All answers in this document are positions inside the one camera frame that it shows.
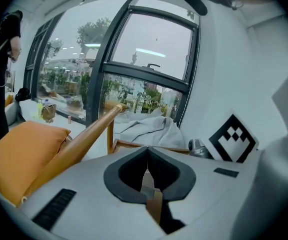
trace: glass window pane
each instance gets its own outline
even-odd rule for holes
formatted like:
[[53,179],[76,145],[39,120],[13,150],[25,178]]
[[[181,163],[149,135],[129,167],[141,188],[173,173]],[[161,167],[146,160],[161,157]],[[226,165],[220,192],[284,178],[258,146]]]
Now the glass window pane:
[[98,0],[67,10],[57,23],[39,71],[37,97],[86,120],[87,93],[100,43],[126,0]]
[[152,69],[184,79],[192,30],[153,16],[131,14],[120,36],[113,61]]
[[181,97],[182,93],[154,83],[105,74],[99,116],[108,112],[113,106],[121,104],[130,115],[151,114],[155,111],[155,115],[175,119]]
[[198,15],[196,15],[190,10],[159,0],[138,0],[138,2],[135,5],[154,8],[171,14],[175,14],[191,22],[195,22],[195,19],[198,17]]

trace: ceiling light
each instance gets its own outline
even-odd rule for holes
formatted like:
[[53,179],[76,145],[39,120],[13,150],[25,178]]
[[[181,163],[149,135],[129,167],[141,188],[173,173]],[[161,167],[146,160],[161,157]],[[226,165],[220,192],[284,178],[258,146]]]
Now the ceiling light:
[[100,43],[86,43],[86,47],[100,47]]
[[158,53],[158,52],[151,51],[151,50],[145,50],[145,49],[139,49],[139,48],[136,48],[136,51],[137,51],[137,52],[141,52],[141,53],[145,53],[145,54],[148,53],[148,54],[152,54],[152,55],[160,56],[160,57],[163,57],[163,58],[166,57],[165,54]]

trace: gray blanket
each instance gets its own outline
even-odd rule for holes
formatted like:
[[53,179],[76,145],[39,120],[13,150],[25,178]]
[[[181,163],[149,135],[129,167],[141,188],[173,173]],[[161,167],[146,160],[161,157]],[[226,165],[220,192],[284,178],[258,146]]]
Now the gray blanket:
[[148,146],[184,149],[182,133],[159,109],[151,114],[125,112],[115,118],[114,139]]

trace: sky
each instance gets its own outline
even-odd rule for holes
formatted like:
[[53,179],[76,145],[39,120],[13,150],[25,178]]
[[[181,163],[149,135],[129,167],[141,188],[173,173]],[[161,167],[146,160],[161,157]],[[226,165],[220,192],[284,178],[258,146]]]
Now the sky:
[[[50,40],[59,38],[63,48],[51,60],[79,58],[81,47],[77,44],[77,30],[87,22],[95,23],[97,19],[109,18],[111,21],[126,0],[99,0],[67,10],[54,29]],[[186,9],[157,0],[139,0],[137,6],[146,6],[167,11],[185,19]],[[155,70],[182,79],[186,67],[186,56],[189,51],[191,30],[170,21],[147,15],[133,14],[125,26],[117,44],[113,60],[130,63],[136,52],[135,65],[147,66],[148,63],[158,64],[161,68],[152,66]],[[162,56],[141,52],[148,50]],[[86,57],[94,59],[97,52],[89,50]]]

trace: wooden chair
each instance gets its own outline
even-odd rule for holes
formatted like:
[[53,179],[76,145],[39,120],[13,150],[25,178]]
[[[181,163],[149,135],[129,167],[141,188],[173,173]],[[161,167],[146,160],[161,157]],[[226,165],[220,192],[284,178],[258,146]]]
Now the wooden chair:
[[[123,107],[121,105],[116,105],[108,113],[104,114],[97,121],[88,126],[76,138],[66,138],[66,141],[61,145],[58,154],[45,165],[39,175],[33,180],[33,182],[31,182],[22,197],[22,202],[43,184],[47,183],[69,167],[79,163],[106,128],[108,128],[108,154],[115,153],[121,148],[140,147],[140,144],[129,143],[121,140],[113,142],[114,119],[122,111]],[[188,153],[188,150],[184,149],[167,149],[182,154]]]

